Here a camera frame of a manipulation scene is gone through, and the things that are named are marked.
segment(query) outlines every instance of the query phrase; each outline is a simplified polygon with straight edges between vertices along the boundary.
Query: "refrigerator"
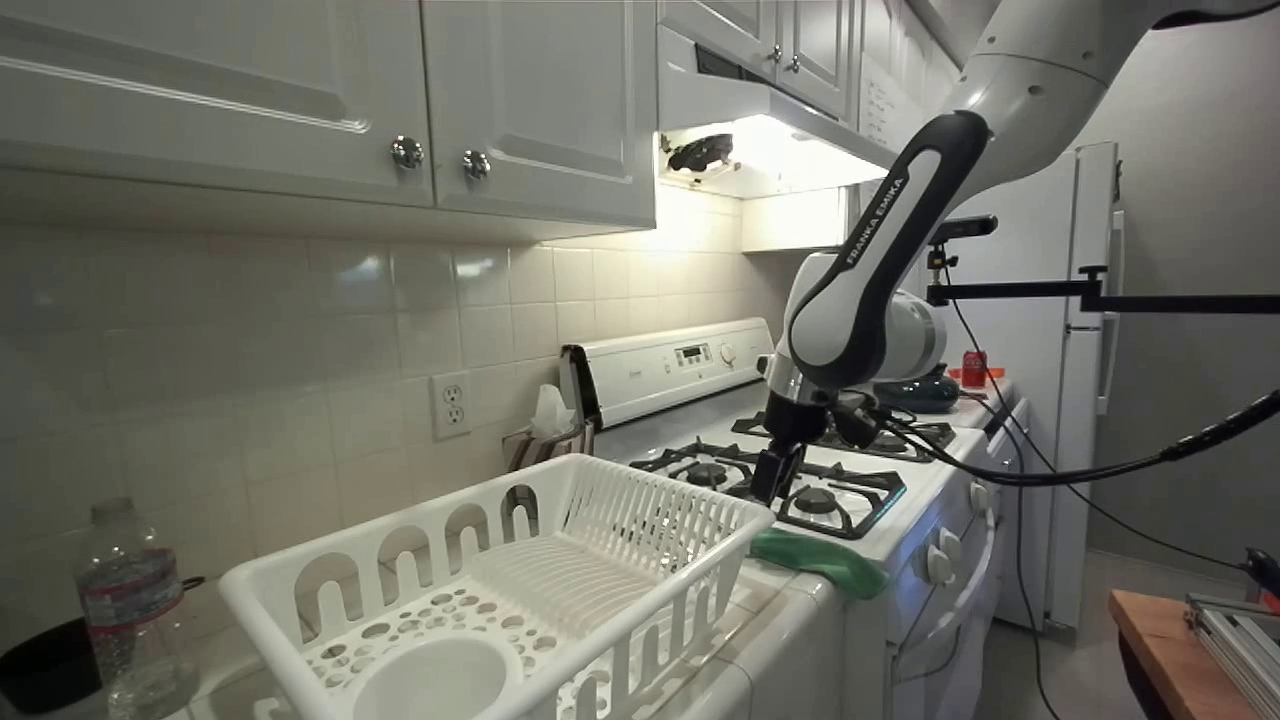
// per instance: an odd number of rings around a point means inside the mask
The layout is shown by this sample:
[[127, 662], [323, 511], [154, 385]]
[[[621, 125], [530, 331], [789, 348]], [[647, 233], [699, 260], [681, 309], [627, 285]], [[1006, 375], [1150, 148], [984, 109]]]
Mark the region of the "refrigerator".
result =
[[[964, 199], [947, 219], [996, 217], [984, 239], [950, 239], [954, 285], [1003, 282], [1082, 282], [1078, 270], [1103, 263], [1109, 288], [1123, 288], [1123, 208], [1118, 208], [1118, 148], [1078, 145], [1051, 169]], [[1031, 403], [1031, 436], [1055, 470], [1096, 465], [1096, 419], [1109, 414], [1114, 375], [1118, 320], [1078, 311], [1078, 300], [964, 300], [977, 339], [992, 370], [1006, 370], [1014, 397]], [[947, 366], [967, 354], [967, 336], [950, 309]], [[1006, 526], [1001, 552], [1001, 620], [1022, 628], [1078, 628], [1086, 507], [1066, 488], [1026, 488], [1022, 501], [1003, 492], [1003, 516], [1022, 526], [1021, 552]], [[1014, 558], [1034, 623], [1026, 623]]]

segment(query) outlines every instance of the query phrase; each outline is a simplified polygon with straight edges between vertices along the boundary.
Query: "green cloth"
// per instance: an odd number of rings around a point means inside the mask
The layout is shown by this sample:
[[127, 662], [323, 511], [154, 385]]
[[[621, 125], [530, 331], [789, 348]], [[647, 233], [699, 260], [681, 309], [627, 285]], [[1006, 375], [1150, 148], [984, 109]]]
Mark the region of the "green cloth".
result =
[[838, 549], [815, 535], [793, 535], [793, 533], [769, 528], [752, 539], [752, 558], [793, 574], [824, 577], [834, 583], [834, 594], [850, 599], [870, 599], [884, 594], [884, 577], [877, 564], [869, 564], [850, 549]]

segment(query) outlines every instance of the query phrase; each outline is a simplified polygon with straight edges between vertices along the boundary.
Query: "water bottle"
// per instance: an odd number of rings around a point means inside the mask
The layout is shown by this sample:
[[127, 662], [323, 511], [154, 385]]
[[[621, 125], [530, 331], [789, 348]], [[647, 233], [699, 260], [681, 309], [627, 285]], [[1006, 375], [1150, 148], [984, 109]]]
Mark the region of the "water bottle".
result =
[[172, 549], [139, 526], [132, 501], [91, 504], [75, 594], [111, 720], [181, 714], [195, 688], [183, 647], [183, 583]]

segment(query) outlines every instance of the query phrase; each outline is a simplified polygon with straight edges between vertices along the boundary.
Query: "dish rack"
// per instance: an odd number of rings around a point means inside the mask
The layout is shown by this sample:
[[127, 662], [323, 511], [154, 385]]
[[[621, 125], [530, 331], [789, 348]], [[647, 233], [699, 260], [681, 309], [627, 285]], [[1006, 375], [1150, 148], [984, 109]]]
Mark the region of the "dish rack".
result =
[[769, 520], [562, 457], [247, 559], [218, 594], [316, 720], [627, 718], [709, 643]]

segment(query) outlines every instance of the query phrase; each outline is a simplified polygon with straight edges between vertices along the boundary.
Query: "outlet cover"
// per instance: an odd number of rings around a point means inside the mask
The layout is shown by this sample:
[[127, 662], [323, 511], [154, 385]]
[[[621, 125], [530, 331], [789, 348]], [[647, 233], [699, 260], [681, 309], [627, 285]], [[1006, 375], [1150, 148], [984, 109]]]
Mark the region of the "outlet cover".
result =
[[430, 425], [436, 439], [470, 434], [470, 372], [430, 375]]

